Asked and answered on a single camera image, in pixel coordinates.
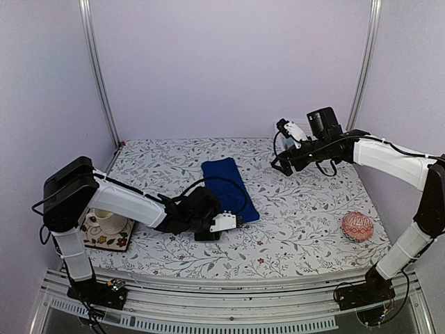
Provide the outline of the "dark blue towel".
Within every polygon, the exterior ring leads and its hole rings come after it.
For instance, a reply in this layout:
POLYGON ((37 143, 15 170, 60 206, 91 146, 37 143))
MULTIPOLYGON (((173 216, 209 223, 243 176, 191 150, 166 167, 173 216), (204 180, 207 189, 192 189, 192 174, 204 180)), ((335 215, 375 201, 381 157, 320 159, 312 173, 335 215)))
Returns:
POLYGON ((201 169, 206 188, 218 197, 222 210, 241 216, 245 223, 260 219, 233 158, 205 161, 201 169))

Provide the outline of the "light blue orange dotted towel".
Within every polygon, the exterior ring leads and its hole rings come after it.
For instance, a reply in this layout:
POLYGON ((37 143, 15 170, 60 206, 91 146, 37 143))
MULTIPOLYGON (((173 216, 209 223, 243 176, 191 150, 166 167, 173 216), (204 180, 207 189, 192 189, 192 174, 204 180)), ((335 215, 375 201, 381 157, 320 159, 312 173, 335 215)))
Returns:
POLYGON ((288 150, 294 146, 294 141, 292 138, 282 138, 282 147, 284 150, 288 150))

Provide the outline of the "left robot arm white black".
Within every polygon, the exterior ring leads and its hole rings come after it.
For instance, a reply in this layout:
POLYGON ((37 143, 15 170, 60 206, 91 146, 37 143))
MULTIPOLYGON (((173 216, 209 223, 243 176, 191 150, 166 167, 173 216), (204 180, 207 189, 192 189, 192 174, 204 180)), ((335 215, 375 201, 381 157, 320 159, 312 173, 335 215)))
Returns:
POLYGON ((80 235, 79 219, 98 209, 142 223, 149 228, 179 234, 220 231, 226 214, 212 192, 204 187, 179 198, 154 198, 112 180, 95 169, 90 158, 81 156, 49 177, 43 198, 31 208, 42 216, 67 265, 76 290, 89 302, 103 296, 102 284, 93 279, 93 269, 80 235))

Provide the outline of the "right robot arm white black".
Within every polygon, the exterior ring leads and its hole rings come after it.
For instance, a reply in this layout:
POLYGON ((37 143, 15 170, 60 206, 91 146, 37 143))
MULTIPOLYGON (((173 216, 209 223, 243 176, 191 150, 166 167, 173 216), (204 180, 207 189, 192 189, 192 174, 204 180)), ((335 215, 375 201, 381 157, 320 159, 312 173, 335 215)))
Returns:
MULTIPOLYGON (((444 151, 444 110, 408 109, 406 111, 366 109, 358 123, 378 136, 388 136, 397 144, 422 152, 444 151)), ((421 192, 408 183, 369 167, 357 167, 362 188, 375 207, 390 242, 401 236, 417 211, 421 192)), ((322 176, 309 167, 286 178, 290 189, 299 194, 320 193, 333 199, 340 193, 342 178, 322 176)), ((436 241, 413 265, 422 285, 432 289, 444 283, 444 240, 436 241)))

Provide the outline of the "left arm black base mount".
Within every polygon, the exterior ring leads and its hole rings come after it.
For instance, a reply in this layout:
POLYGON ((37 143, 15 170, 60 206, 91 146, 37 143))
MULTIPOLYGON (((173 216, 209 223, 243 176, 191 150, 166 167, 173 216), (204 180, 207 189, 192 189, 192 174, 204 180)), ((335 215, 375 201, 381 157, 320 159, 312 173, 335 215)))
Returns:
POLYGON ((114 278, 106 283, 97 281, 95 273, 91 278, 74 281, 70 274, 67 275, 70 287, 67 296, 79 300, 86 305, 98 305, 114 310, 123 310, 126 303, 128 289, 126 282, 114 278))

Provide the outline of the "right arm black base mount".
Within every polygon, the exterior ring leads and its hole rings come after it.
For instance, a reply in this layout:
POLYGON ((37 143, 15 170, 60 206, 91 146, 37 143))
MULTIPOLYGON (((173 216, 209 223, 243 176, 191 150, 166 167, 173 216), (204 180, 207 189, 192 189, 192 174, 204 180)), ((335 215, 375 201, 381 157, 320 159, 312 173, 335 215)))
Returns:
POLYGON ((363 283, 341 283, 333 292, 333 299, 340 310, 349 310, 363 306, 390 301, 396 296, 391 279, 384 279, 372 266, 365 274, 363 283))

